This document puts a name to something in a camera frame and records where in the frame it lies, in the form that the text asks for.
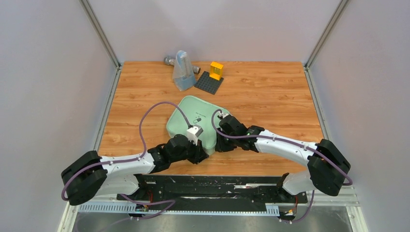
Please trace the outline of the mint green medicine kit case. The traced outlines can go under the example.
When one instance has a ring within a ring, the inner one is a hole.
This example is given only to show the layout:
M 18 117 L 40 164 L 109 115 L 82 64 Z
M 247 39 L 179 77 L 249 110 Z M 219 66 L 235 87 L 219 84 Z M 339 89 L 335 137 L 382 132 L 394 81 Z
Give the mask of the mint green medicine kit case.
M 215 152 L 217 133 L 212 127 L 211 116 L 218 109 L 221 109 L 223 113 L 229 113 L 229 111 L 192 95 L 185 96 L 178 107 L 183 111 L 191 125 L 198 125 L 203 129 L 199 139 L 202 141 L 207 154 L 212 155 Z M 171 114 L 166 129 L 171 138 L 177 134 L 186 134 L 188 126 L 179 110 L 175 109 Z

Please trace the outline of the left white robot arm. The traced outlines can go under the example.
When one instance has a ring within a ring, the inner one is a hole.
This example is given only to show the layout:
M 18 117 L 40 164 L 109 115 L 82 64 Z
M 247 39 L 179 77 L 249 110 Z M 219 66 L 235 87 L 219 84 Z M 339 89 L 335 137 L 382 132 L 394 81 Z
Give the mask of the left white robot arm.
M 61 198 L 72 206 L 107 194 L 132 195 L 141 200 L 147 196 L 148 186 L 138 181 L 137 175 L 158 173 L 182 160 L 199 164 L 208 157 L 201 140 L 193 142 L 182 134 L 135 155 L 99 156 L 91 150 L 61 172 Z

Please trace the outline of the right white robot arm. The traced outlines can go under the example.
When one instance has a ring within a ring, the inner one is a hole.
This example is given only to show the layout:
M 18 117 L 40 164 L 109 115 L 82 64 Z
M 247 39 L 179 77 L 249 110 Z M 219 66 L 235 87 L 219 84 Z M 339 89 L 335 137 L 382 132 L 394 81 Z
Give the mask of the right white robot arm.
M 288 202 L 295 195 L 319 190 L 337 196 L 343 186 L 350 186 L 350 163 L 333 142 L 303 142 L 277 135 L 259 126 L 246 127 L 229 113 L 216 111 L 212 116 L 216 131 L 215 150 L 227 152 L 237 147 L 245 151 L 278 155 L 303 165 L 307 170 L 295 174 L 285 173 L 277 182 L 276 195 Z

